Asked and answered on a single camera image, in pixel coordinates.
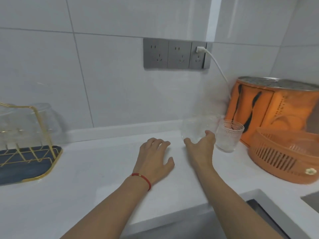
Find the tiled wall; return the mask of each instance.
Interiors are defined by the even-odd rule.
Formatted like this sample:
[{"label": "tiled wall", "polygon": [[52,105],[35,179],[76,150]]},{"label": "tiled wall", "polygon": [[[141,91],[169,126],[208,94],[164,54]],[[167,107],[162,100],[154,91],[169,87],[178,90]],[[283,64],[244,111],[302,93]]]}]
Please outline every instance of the tiled wall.
[{"label": "tiled wall", "polygon": [[[319,85],[319,0],[298,0],[271,76]],[[319,103],[308,120],[319,133]]]},{"label": "tiled wall", "polygon": [[144,70],[143,37],[215,33],[213,55],[231,87],[238,76],[271,74],[296,2],[221,0],[215,33],[216,0],[0,0],[0,100],[49,102],[66,129],[225,113],[227,86],[214,63]]}]

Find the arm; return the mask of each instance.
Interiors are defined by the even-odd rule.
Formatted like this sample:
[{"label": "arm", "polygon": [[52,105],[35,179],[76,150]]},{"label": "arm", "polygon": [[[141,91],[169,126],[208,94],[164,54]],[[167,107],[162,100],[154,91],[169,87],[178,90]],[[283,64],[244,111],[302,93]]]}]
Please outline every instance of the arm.
[{"label": "arm", "polygon": [[215,135],[205,131],[206,137],[197,144],[184,140],[190,162],[198,176],[209,203],[228,239],[282,239],[215,171],[212,164]]},{"label": "arm", "polygon": [[[170,142],[151,138],[140,147],[133,173],[144,175],[153,185],[174,168],[173,158],[163,165]],[[136,205],[149,189],[139,176],[128,177],[122,185],[83,217],[61,239],[119,238]]]}]

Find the hand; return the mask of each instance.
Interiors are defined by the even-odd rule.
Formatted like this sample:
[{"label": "hand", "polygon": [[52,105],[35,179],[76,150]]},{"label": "hand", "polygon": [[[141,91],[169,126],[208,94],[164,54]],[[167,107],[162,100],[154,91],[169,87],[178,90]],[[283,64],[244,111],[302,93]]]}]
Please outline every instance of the hand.
[{"label": "hand", "polygon": [[184,139],[187,152],[190,157],[190,163],[198,171],[202,168],[213,168],[213,150],[215,144],[215,134],[211,131],[205,131],[206,136],[198,143],[193,144],[189,138]]},{"label": "hand", "polygon": [[172,157],[163,165],[164,154],[170,144],[169,141],[156,138],[150,138],[143,143],[133,173],[144,175],[152,185],[165,178],[175,166]]}]

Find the forearm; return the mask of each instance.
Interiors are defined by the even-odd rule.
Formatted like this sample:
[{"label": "forearm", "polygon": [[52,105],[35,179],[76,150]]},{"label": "forearm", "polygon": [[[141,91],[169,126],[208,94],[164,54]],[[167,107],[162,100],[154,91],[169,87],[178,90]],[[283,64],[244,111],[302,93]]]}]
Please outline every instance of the forearm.
[{"label": "forearm", "polygon": [[213,167],[198,169],[197,176],[228,239],[282,239],[221,179]]},{"label": "forearm", "polygon": [[128,177],[122,185],[82,218],[61,239],[119,238],[148,184],[139,176]]}]

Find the wall socket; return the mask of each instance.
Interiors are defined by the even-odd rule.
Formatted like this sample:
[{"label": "wall socket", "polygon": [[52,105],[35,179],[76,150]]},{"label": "wall socket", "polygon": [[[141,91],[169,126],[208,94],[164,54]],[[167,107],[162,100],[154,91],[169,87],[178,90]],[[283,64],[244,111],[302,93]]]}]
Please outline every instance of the wall socket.
[{"label": "wall socket", "polygon": [[144,68],[167,68],[168,40],[143,39]]},{"label": "wall socket", "polygon": [[208,69],[210,58],[205,60],[205,53],[196,53],[198,46],[211,51],[212,43],[144,38],[144,68]]}]

